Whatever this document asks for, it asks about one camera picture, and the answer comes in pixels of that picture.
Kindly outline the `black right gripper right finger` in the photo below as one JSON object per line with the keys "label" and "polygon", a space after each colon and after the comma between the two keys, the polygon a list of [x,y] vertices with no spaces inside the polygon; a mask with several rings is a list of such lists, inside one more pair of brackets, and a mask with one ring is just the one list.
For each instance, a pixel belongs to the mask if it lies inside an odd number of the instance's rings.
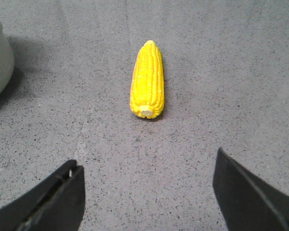
{"label": "black right gripper right finger", "polygon": [[289,231],[289,196],[218,149],[214,193],[230,231]]}

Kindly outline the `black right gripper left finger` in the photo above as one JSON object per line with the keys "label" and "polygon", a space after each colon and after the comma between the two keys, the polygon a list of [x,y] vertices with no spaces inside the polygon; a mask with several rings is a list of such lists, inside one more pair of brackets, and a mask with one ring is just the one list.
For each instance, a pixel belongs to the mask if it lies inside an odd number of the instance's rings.
{"label": "black right gripper left finger", "polygon": [[0,231],[76,231],[84,210],[84,168],[76,160],[68,160],[0,209]]}

